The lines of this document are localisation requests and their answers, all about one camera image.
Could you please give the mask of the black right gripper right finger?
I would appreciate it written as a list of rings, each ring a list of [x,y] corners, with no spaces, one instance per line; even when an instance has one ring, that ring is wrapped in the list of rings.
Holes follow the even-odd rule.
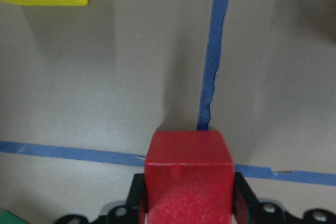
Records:
[[[240,172],[234,174],[233,216],[236,223],[255,223],[255,208],[259,200]]]

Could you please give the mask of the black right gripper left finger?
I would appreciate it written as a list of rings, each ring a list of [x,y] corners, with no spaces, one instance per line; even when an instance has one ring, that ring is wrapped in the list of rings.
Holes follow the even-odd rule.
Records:
[[[143,224],[146,215],[146,185],[144,174],[135,174],[125,203],[129,223]]]

